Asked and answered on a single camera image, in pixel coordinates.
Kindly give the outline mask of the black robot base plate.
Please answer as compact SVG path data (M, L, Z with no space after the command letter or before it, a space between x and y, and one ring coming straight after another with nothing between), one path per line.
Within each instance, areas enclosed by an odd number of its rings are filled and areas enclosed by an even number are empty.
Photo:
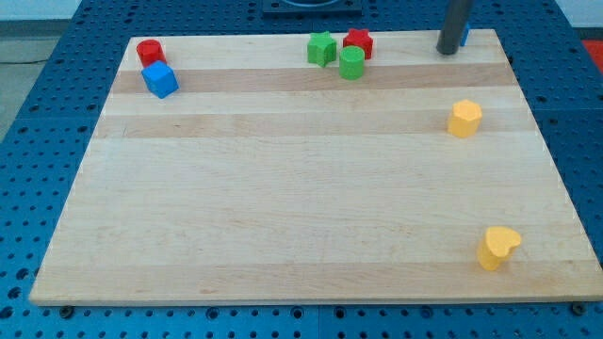
M261 0L264 15L360 15L363 10L361 0Z

